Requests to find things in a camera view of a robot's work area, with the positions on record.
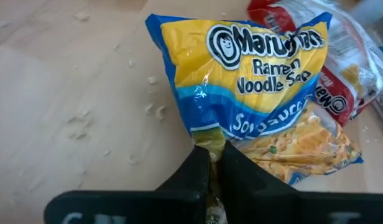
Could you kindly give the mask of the red Maruchan noodle pack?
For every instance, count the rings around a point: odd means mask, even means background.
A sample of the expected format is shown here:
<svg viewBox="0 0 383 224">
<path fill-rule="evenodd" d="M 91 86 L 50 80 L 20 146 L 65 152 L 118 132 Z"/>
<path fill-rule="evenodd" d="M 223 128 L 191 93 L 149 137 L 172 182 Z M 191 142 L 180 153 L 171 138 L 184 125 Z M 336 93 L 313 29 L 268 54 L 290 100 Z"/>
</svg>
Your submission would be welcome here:
<svg viewBox="0 0 383 224">
<path fill-rule="evenodd" d="M 251 20 L 274 32 L 293 31 L 329 12 L 328 53 L 315 97 L 344 126 L 383 91 L 383 53 L 367 32 L 332 0 L 251 0 Z"/>
</svg>

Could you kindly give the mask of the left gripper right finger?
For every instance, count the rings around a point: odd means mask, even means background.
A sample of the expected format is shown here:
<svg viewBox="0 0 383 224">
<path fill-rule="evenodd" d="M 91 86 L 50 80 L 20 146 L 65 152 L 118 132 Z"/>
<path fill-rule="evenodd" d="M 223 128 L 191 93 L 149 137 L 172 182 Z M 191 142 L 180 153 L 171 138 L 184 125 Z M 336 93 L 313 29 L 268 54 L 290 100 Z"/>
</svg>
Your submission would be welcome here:
<svg viewBox="0 0 383 224">
<path fill-rule="evenodd" d="M 217 163 L 218 180 L 223 199 L 283 197 L 298 191 L 252 162 L 226 141 Z"/>
</svg>

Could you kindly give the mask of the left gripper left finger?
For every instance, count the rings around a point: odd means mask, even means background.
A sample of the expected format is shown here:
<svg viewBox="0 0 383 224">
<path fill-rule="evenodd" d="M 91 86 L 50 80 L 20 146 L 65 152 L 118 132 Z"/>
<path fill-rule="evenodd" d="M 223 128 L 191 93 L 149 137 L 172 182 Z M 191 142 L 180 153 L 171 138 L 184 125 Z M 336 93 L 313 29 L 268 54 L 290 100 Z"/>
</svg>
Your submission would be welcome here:
<svg viewBox="0 0 383 224">
<path fill-rule="evenodd" d="M 207 193 L 210 181 L 210 156 L 206 149 L 194 146 L 181 166 L 156 191 L 192 190 Z"/>
</svg>

